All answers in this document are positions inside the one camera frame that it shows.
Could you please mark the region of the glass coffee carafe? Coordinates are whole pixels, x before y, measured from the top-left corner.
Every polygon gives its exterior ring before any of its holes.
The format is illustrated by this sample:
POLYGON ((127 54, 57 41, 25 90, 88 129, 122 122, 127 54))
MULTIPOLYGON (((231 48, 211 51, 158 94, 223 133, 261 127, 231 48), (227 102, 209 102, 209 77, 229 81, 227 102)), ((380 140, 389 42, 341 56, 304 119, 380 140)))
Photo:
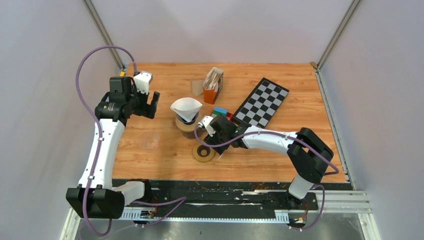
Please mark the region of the glass coffee carafe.
POLYGON ((187 139, 195 139, 196 138, 196 135, 198 137, 200 137, 202 135, 202 133, 203 133, 203 130, 201 128, 196 128, 196 129, 188 130, 188 131, 181 130, 181 134, 184 137, 186 137, 187 139))

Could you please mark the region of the white paper coffee filter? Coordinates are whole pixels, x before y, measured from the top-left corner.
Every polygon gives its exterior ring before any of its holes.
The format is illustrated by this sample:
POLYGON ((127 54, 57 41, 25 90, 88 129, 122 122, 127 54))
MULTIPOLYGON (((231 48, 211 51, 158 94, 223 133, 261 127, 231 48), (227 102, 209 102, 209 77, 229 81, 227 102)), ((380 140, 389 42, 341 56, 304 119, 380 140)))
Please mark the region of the white paper coffee filter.
POLYGON ((173 102, 170 109, 189 123, 196 118, 202 106, 201 102, 192 97, 183 97, 173 102))

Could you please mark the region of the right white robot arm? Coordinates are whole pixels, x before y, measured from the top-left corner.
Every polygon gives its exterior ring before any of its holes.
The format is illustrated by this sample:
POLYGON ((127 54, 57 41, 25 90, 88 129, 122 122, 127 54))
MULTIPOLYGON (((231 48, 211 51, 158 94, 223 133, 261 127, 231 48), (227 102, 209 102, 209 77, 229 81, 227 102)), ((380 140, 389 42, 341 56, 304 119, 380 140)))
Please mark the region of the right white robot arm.
POLYGON ((308 191, 328 175, 328 167, 333 168, 333 174, 339 173, 331 163, 334 152, 306 127, 299 131, 282 132, 248 123, 237 125, 222 115, 207 115, 195 128, 206 130, 207 135, 201 144, 220 155, 233 147, 267 150, 289 157, 297 172, 285 195, 286 204, 292 209, 298 209, 305 203, 308 191))

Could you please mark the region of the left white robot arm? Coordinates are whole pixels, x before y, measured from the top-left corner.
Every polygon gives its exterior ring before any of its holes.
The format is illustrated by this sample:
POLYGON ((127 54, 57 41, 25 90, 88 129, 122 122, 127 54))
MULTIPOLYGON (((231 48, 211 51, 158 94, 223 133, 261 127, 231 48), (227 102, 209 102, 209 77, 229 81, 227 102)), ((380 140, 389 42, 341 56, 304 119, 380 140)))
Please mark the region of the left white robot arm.
POLYGON ((65 198, 75 212, 89 219, 119 219, 125 206, 133 201, 149 206, 153 201, 147 179, 133 179, 113 187, 112 173, 118 145, 132 115, 153 119, 160 93, 154 92, 147 103, 153 80, 150 72, 134 77, 115 76, 109 80, 109 91, 94 110, 95 130, 85 171, 65 198))

